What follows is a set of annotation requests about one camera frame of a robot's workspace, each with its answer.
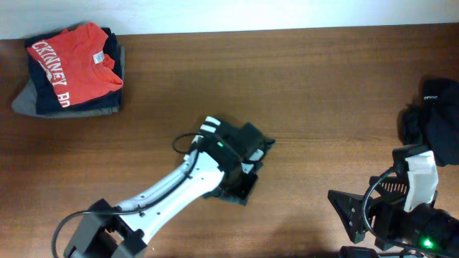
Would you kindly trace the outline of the dark green t-shirt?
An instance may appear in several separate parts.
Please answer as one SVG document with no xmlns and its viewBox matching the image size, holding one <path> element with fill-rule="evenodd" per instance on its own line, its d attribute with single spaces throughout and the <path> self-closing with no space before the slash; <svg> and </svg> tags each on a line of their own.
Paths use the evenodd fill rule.
<svg viewBox="0 0 459 258">
<path fill-rule="evenodd" d="M 218 187 L 203 195 L 205 199 L 215 197 L 245 206 L 263 167 L 262 160 L 274 145 L 275 140 L 265 137 L 252 123 L 237 128 L 208 116 L 186 154 L 194 149 L 207 153 L 224 174 Z"/>
</svg>

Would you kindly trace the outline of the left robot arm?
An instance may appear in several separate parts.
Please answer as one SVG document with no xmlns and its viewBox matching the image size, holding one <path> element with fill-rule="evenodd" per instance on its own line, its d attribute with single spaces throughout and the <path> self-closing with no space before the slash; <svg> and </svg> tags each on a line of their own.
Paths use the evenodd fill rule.
<svg viewBox="0 0 459 258">
<path fill-rule="evenodd" d="M 101 199 L 63 219 L 56 232 L 70 219 L 82 219 L 64 256 L 144 257 L 158 231 L 196 199 L 246 205 L 275 140 L 251 123 L 238 128 L 213 118 L 188 136 L 183 163 L 152 187 L 115 206 Z"/>
</svg>

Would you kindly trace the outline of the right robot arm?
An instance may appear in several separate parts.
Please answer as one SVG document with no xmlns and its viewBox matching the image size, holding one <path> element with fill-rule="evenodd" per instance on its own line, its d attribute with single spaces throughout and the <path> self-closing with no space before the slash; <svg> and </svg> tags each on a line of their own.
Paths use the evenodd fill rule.
<svg viewBox="0 0 459 258">
<path fill-rule="evenodd" d="M 358 244 L 370 233 L 378 249 L 399 247 L 401 257 L 457 257 L 458 220 L 435 208 L 438 174 L 433 151 L 406 145 L 394 149 L 392 157 L 392 167 L 372 176 L 365 194 L 328 192 L 349 239 Z"/>
</svg>

